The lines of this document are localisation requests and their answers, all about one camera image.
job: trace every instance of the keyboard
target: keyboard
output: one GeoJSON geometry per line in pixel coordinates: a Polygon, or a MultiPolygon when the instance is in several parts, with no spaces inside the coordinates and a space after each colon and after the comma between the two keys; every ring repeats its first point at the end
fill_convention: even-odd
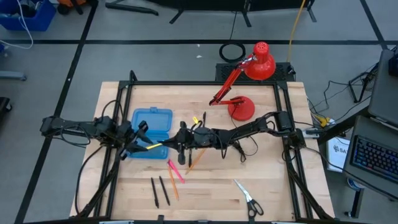
{"type": "Polygon", "coordinates": [[[398,182],[398,150],[355,136],[351,164],[387,180],[398,182]]]}

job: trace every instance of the pink marker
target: pink marker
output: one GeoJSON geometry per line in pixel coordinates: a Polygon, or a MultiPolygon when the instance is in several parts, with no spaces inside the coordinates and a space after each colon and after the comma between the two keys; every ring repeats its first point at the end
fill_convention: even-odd
{"type": "Polygon", "coordinates": [[[178,172],[176,166],[174,165],[173,161],[171,161],[169,159],[168,161],[170,167],[174,170],[174,172],[176,173],[176,175],[178,176],[178,178],[180,179],[181,183],[185,184],[185,180],[181,177],[180,173],[178,172]]]}

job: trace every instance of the red lamp shade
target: red lamp shade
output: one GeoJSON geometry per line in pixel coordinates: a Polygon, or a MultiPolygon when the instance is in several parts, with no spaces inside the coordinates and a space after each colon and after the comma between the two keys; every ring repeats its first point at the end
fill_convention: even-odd
{"type": "Polygon", "coordinates": [[[265,42],[258,42],[254,46],[255,60],[247,62],[243,69],[245,74],[253,80],[265,80],[271,77],[276,69],[273,56],[269,53],[269,46],[265,42]]]}

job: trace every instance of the orange pencil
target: orange pencil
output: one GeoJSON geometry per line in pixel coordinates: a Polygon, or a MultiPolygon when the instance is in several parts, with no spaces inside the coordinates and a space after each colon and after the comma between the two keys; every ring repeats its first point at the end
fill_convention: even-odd
{"type": "Polygon", "coordinates": [[[199,162],[199,159],[201,158],[201,156],[203,155],[203,153],[205,153],[206,149],[202,149],[202,151],[199,153],[198,157],[192,162],[192,166],[189,167],[189,169],[185,172],[185,175],[187,175],[195,166],[195,164],[197,164],[199,162]]]}
{"type": "Polygon", "coordinates": [[[172,185],[173,185],[173,189],[174,189],[175,198],[176,198],[177,200],[179,200],[177,188],[175,187],[174,177],[173,177],[173,174],[172,174],[172,170],[171,170],[171,168],[170,168],[170,166],[169,166],[169,163],[167,163],[167,168],[169,169],[169,175],[170,175],[170,179],[171,179],[171,181],[172,181],[172,185]]]}

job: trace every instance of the scissor handle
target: scissor handle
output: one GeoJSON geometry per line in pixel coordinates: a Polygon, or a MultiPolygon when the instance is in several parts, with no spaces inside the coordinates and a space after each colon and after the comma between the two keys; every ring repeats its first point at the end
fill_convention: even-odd
{"type": "Polygon", "coordinates": [[[262,210],[262,207],[254,199],[252,199],[250,202],[248,202],[248,210],[249,210],[249,217],[251,217],[251,218],[255,217],[256,214],[259,214],[259,215],[263,215],[264,214],[264,211],[262,210]]]}

